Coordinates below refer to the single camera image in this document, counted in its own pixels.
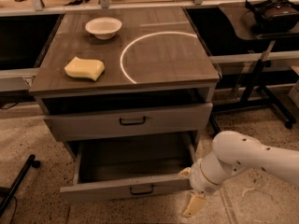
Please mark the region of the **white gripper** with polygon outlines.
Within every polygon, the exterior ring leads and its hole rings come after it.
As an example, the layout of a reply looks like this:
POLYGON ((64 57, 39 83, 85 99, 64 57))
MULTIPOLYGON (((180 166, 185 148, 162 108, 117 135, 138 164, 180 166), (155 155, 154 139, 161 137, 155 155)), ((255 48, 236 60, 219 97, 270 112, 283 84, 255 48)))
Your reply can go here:
POLYGON ((184 168, 178 173, 181 178, 189 178, 192 189, 198 193, 190 192, 188 194, 187 204, 181 213, 183 217, 193 217, 196 215, 206 203, 204 196, 214 194, 221 187, 221 185, 209 181, 204 175, 201 168, 201 161, 199 159, 191 168, 184 168))

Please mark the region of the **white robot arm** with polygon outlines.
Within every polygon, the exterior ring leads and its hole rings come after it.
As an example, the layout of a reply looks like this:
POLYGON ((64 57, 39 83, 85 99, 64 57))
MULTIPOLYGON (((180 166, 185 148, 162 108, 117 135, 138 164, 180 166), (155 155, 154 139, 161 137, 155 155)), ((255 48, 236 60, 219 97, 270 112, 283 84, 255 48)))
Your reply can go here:
POLYGON ((299 186, 299 151, 270 147, 259 140, 233 131, 218 133, 211 151, 191 167, 178 173, 188 179, 192 191, 181 215, 193 217, 222 183, 243 173, 247 168, 265 171, 296 187, 299 186))

